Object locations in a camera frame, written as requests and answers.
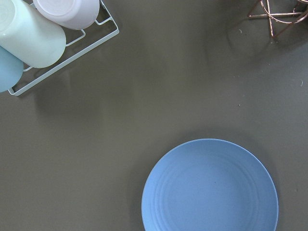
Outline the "pale green plastic cup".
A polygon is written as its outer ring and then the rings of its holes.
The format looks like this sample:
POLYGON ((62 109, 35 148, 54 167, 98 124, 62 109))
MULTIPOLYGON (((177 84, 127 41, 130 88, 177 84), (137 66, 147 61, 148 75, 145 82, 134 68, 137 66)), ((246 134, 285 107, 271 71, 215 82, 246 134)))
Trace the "pale green plastic cup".
POLYGON ((66 47, 64 30, 23 0, 0 2, 0 46, 34 68, 56 63, 66 47))

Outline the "white plastic cup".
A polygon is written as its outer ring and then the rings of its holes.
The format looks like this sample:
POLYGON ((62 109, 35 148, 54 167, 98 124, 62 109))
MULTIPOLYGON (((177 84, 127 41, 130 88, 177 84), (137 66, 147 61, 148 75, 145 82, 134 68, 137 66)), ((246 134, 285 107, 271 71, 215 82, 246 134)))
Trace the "white plastic cup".
POLYGON ((99 0, 33 0, 33 3, 44 17, 73 30, 92 25, 100 10, 99 0))

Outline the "light blue plastic cup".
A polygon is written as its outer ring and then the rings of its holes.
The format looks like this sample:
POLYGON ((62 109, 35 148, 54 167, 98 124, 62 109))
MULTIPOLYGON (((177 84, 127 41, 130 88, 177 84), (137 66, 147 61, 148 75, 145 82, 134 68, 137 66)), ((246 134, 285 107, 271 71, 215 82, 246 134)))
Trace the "light blue plastic cup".
POLYGON ((5 92, 12 88, 20 80, 24 70, 24 63, 8 52, 0 48, 0 91, 5 92))

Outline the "blue round plate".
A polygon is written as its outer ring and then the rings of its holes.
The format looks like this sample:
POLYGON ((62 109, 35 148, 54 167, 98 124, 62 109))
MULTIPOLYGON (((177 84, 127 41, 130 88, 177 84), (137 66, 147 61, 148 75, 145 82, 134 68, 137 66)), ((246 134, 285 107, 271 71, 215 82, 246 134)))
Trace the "blue round plate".
POLYGON ((274 231, 278 196, 264 165, 229 141, 198 139, 166 153, 141 199, 147 231, 274 231))

